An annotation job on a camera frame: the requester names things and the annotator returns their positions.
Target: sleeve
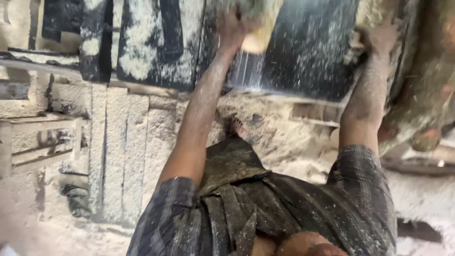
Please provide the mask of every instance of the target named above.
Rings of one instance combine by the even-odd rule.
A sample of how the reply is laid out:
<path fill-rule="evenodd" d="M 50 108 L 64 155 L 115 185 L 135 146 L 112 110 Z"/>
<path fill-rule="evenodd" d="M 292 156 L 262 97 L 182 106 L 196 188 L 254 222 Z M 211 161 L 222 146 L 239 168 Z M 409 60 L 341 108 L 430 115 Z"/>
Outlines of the sleeve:
<path fill-rule="evenodd" d="M 197 199 L 190 179 L 163 182 L 139 218 L 126 255 L 197 255 L 201 227 Z"/>
<path fill-rule="evenodd" d="M 394 240 L 396 217 L 379 158 L 364 145 L 349 145 L 339 150 L 327 184 L 347 192 L 349 199 L 381 226 Z"/>

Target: hand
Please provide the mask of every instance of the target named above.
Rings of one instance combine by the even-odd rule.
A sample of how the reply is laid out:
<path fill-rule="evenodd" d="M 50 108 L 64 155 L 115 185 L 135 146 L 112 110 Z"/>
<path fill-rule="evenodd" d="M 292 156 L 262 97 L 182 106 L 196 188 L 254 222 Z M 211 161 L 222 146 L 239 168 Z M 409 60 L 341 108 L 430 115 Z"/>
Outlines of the hand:
<path fill-rule="evenodd" d="M 392 19 L 393 15 L 388 15 L 381 25 L 370 32 L 359 29 L 362 34 L 361 41 L 368 51 L 378 55 L 388 55 L 390 53 L 399 35 L 399 24 L 397 24 L 398 22 L 392 24 Z"/>
<path fill-rule="evenodd" d="M 260 27 L 258 20 L 247 20 L 236 10 L 223 13 L 219 23 L 220 47 L 218 51 L 234 56 L 245 36 Z"/>

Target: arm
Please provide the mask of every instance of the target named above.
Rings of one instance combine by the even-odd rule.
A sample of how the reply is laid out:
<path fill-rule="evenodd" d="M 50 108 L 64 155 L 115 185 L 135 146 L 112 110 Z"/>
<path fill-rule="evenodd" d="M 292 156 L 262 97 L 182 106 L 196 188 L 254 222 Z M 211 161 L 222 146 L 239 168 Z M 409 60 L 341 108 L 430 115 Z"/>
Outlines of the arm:
<path fill-rule="evenodd" d="M 220 25 L 220 47 L 209 69 L 191 96 L 178 132 L 177 143 L 161 172 L 157 187 L 175 177 L 190 178 L 199 186 L 204 172 L 207 137 L 215 119 L 218 98 L 231 62 L 255 22 L 242 21 L 235 11 L 224 15 Z"/>
<path fill-rule="evenodd" d="M 387 94 L 389 54 L 397 37 L 397 25 L 391 24 L 391 17 L 367 35 L 366 46 L 371 49 L 371 54 L 341 117 L 340 148 L 365 145 L 379 155 L 378 129 Z"/>

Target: person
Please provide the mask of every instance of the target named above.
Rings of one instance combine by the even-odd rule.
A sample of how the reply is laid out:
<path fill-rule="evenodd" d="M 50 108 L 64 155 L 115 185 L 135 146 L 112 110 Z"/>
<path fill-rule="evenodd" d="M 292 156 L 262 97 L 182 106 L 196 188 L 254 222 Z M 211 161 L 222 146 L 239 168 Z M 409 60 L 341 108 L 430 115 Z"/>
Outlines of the person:
<path fill-rule="evenodd" d="M 394 255 L 396 218 L 377 132 L 397 25 L 386 19 L 367 35 L 369 60 L 341 118 L 339 156 L 318 186 L 265 170 L 239 137 L 206 148 L 231 62 L 258 27 L 235 11 L 221 20 L 218 51 L 127 255 Z"/>

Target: man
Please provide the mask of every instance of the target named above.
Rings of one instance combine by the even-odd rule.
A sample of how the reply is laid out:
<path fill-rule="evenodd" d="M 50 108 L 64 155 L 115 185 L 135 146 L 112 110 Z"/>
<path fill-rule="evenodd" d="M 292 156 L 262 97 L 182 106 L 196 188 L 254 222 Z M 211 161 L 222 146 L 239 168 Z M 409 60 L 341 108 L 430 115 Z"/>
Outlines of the man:
<path fill-rule="evenodd" d="M 341 119 L 338 160 L 327 184 L 316 186 L 265 170 L 239 137 L 206 148 L 228 69 L 257 27 L 234 11 L 222 21 L 217 54 L 127 255 L 394 255 L 396 219 L 377 132 L 397 27 L 388 19 L 367 36 L 370 56 Z"/>

